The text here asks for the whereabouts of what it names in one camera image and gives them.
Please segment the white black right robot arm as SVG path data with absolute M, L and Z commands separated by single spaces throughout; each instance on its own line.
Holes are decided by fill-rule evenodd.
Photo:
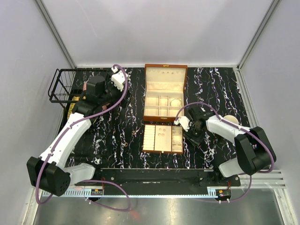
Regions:
M 253 175 L 273 170 L 276 154 L 261 127 L 240 126 L 215 112 L 201 112 L 193 108 L 188 114 L 189 117 L 180 116 L 174 123 L 181 125 L 185 138 L 191 143 L 199 145 L 205 133 L 210 132 L 235 147 L 236 157 L 219 164 L 213 173 L 215 184 L 223 186 L 237 174 Z

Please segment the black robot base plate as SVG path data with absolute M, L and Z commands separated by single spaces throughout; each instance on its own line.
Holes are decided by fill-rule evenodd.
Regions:
M 101 169 L 94 180 L 113 182 L 128 195 L 211 195 L 208 188 L 240 187 L 238 175 L 217 177 L 211 169 Z

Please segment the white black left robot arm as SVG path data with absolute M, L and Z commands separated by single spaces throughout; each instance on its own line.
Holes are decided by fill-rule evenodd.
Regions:
M 31 185 L 52 195 L 63 195 L 70 185 L 87 181 L 95 186 L 101 181 L 100 172 L 87 163 L 66 167 L 66 161 L 82 135 L 99 116 L 130 102 L 128 75 L 118 72 L 107 81 L 103 76 L 91 77 L 86 88 L 75 103 L 65 126 L 52 144 L 39 156 L 30 157 L 27 169 Z

